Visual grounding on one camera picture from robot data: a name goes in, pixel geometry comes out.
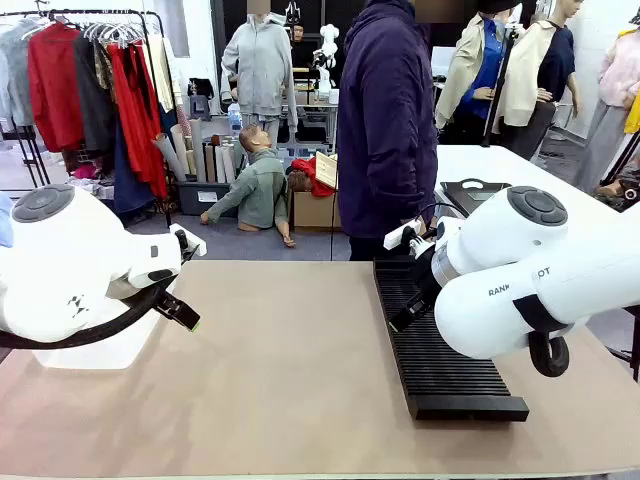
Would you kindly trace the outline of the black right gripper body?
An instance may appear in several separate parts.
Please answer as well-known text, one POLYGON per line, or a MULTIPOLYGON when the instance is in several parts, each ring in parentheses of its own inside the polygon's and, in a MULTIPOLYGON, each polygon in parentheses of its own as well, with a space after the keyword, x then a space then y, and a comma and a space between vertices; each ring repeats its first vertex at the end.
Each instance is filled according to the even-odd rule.
POLYGON ((432 259, 436 253, 434 246, 415 259, 412 267, 412 279, 418 291, 408 302, 408 311, 413 318, 432 310, 442 289, 432 271, 432 259))

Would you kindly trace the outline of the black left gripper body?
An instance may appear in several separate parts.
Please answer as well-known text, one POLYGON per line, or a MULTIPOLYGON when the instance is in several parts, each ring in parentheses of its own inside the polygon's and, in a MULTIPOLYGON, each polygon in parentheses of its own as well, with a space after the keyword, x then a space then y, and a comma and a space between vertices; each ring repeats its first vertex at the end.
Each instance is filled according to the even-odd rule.
POLYGON ((171 292, 163 289, 156 296, 153 309, 163 316, 176 316, 181 311, 181 301, 171 292))

